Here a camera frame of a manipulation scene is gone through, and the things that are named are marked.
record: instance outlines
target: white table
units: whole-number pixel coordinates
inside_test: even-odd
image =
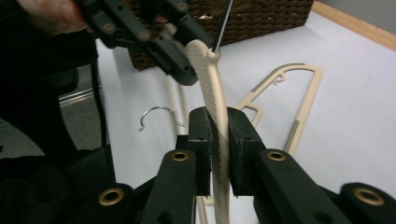
[[[166,111],[148,114],[143,132],[140,116],[164,105],[176,110],[179,121],[185,119],[173,91],[177,85],[159,68],[133,69],[126,49],[102,44],[98,49],[117,181],[137,187],[156,175],[177,134]],[[311,13],[303,27],[221,48],[227,105],[285,63],[313,64],[324,72],[297,162],[317,184],[335,192],[345,183],[363,182],[396,198],[396,52]],[[285,145],[310,77],[290,72],[255,100],[264,109],[257,131],[267,147]],[[204,105],[198,84],[183,91],[188,110]],[[231,220],[257,223],[251,198],[232,200]]]

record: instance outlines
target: hand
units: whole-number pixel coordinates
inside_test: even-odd
[[[89,28],[73,0],[16,0],[28,22],[47,37]]]

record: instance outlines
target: metal hanger hook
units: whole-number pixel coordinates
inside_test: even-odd
[[[184,126],[184,123],[176,121],[176,119],[175,119],[175,117],[174,117],[173,112],[172,112],[171,109],[169,109],[169,108],[166,107],[166,106],[161,106],[161,105],[159,105],[159,106],[154,106],[154,107],[152,107],[152,108],[146,110],[146,111],[143,113],[142,117],[140,118],[140,128],[139,128],[139,132],[142,132],[142,131],[145,129],[145,124],[143,123],[143,120],[145,119],[145,116],[146,116],[149,112],[151,112],[151,111],[153,111],[153,110],[156,110],[156,109],[163,109],[163,110],[169,111],[169,112],[171,113],[171,115],[172,115],[172,118],[173,118],[174,121],[175,121],[175,124],[176,124],[176,125],[179,125],[179,126]]]

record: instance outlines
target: black tool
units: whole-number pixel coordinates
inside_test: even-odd
[[[122,0],[76,0],[84,20],[108,48],[124,47],[148,55],[167,75],[179,84],[190,86],[197,77],[189,60],[168,39],[159,36],[151,39],[150,32]],[[184,1],[144,0],[142,13],[153,21],[162,14],[172,22],[177,32],[174,39],[186,45],[200,39],[208,46],[212,38],[192,19]]]

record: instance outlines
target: wooden baseboard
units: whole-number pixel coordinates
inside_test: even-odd
[[[374,42],[396,51],[396,35],[315,1],[312,11]]]

